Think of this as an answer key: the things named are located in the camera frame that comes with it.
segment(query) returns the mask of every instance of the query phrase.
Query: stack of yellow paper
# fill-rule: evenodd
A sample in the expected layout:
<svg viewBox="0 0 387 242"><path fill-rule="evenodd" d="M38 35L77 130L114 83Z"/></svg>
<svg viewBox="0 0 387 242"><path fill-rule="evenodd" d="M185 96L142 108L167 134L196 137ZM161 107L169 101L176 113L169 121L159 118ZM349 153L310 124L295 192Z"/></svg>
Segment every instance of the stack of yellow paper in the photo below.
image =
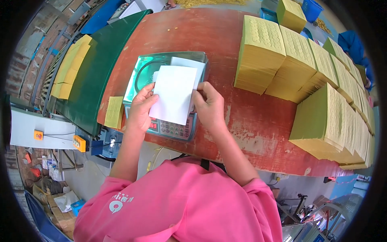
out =
<svg viewBox="0 0 387 242"><path fill-rule="evenodd" d="M318 159L331 159L344 148L348 105L329 84L297 106L289 141Z"/></svg>
<svg viewBox="0 0 387 242"><path fill-rule="evenodd" d="M355 79L349 74L349 72L345 69L345 66L332 54L330 55L332 58L333 66L335 67L335 71L337 74L337 83L338 88L337 91L345 97L347 102L355 108L359 113L361 112L361 103L360 103L360 95L358 91L358 85L356 84Z"/></svg>
<svg viewBox="0 0 387 242"><path fill-rule="evenodd" d="M297 33L301 33L307 23L301 6L292 0L279 0L276 12L278 23Z"/></svg>
<svg viewBox="0 0 387 242"><path fill-rule="evenodd" d="M339 44L337 44L334 40L328 37L324 43L323 48L326 49L332 55L334 55L339 61L341 61L341 63L343 63L345 68L355 78L358 85L360 86L362 85L363 82L361 80L361 75L359 70L356 68L351 58L347 54L345 54L345 52L339 46Z"/></svg>
<svg viewBox="0 0 387 242"><path fill-rule="evenodd" d="M368 127L368 131L375 135L375 119L373 115L373 110L370 107L370 104L368 103L364 88L359 87L359 96L360 96L360 102L361 102L361 112L360 116L364 120L365 124Z"/></svg>
<svg viewBox="0 0 387 242"><path fill-rule="evenodd" d="M68 49L55 77L51 96L68 99L79 68L89 51L92 38L84 35Z"/></svg>
<svg viewBox="0 0 387 242"><path fill-rule="evenodd" d="M367 84L367 76L365 74L365 67L362 65L355 65L356 68L359 70L361 81L363 82L363 85Z"/></svg>
<svg viewBox="0 0 387 242"><path fill-rule="evenodd" d="M123 114L123 97L109 97L108 109L106 110L105 123L103 125L120 129Z"/></svg>
<svg viewBox="0 0 387 242"><path fill-rule="evenodd" d="M367 107L368 107L368 122L366 123L366 125L368 127L369 132L372 135L375 135L375 117L373 115L372 108L369 105L367 105Z"/></svg>
<svg viewBox="0 0 387 242"><path fill-rule="evenodd" d="M263 94L285 57L278 24L245 15L234 87Z"/></svg>
<svg viewBox="0 0 387 242"><path fill-rule="evenodd" d="M373 163L373 156L375 152L375 140L373 136L368 132L367 127L364 127L359 116L356 128L360 128L356 133L356 142L354 155L349 159L345 160L346 163L342 162L340 168L344 170L363 169L368 168Z"/></svg>
<svg viewBox="0 0 387 242"><path fill-rule="evenodd" d="M308 39L310 47L316 61L317 72L308 80L297 92L298 102L303 101L312 93L329 83L333 88L338 88L336 71L329 53L313 40Z"/></svg>
<svg viewBox="0 0 387 242"><path fill-rule="evenodd" d="M280 26L284 40L286 58L265 94L299 103L297 92L317 72L316 62L308 40Z"/></svg>
<svg viewBox="0 0 387 242"><path fill-rule="evenodd" d="M329 84L297 106L289 141L318 159L366 164L369 132L345 98Z"/></svg>

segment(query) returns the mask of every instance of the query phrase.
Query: blue tarp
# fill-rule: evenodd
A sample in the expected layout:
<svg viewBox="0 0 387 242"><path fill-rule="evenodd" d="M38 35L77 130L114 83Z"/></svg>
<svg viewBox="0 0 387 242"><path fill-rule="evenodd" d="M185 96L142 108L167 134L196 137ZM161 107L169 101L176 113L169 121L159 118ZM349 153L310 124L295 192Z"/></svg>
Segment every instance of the blue tarp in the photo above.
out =
<svg viewBox="0 0 387 242"><path fill-rule="evenodd" d="M40 202L28 191L24 191L28 208L32 218L41 234L41 236L49 242L71 242L47 217L43 206Z"/></svg>
<svg viewBox="0 0 387 242"><path fill-rule="evenodd" d="M80 33L94 34L108 25L107 21L123 3L125 3L125 0L106 0L106 3L83 26Z"/></svg>

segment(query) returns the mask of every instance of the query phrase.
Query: red wooden table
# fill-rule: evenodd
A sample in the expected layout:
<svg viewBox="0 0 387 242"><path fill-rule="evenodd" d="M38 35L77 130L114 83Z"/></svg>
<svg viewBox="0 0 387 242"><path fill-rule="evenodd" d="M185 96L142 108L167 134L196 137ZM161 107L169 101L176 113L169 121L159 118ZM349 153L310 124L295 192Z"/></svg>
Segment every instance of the red wooden table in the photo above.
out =
<svg viewBox="0 0 387 242"><path fill-rule="evenodd" d="M329 160L318 160L288 141L297 104L233 87L244 15L213 8L178 9L150 14L133 32L110 75L98 113L103 124L110 96L123 96L139 55L203 51L210 63L208 81L224 97L226 124L250 162L260 170L308 176L343 176ZM126 117L123 115L125 130ZM192 142L147 134L145 141L205 159L221 157L211 135L199 124Z"/></svg>

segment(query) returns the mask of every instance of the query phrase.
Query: blue bin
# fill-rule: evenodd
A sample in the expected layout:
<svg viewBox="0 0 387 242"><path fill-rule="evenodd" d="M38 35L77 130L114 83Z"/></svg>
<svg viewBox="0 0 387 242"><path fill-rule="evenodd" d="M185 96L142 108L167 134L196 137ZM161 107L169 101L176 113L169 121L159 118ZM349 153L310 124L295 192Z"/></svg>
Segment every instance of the blue bin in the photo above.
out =
<svg viewBox="0 0 387 242"><path fill-rule="evenodd" d="M72 211L73 211L73 214L78 217L78 213L79 213L79 210L83 207L83 205L85 205L86 201L81 199L73 204L70 205Z"/></svg>
<svg viewBox="0 0 387 242"><path fill-rule="evenodd" d="M308 22L316 21L323 10L324 8L313 0L304 0L302 3L302 11Z"/></svg>

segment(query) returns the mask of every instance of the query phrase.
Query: pink shirt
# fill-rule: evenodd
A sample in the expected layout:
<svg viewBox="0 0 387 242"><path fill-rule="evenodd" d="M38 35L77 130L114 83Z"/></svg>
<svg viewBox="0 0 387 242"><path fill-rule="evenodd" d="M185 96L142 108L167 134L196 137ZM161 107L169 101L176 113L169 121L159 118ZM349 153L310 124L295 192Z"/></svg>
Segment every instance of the pink shirt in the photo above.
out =
<svg viewBox="0 0 387 242"><path fill-rule="evenodd" d="M80 210L75 241L282 241L276 201L260 179L241 187L192 157L138 181L107 177Z"/></svg>

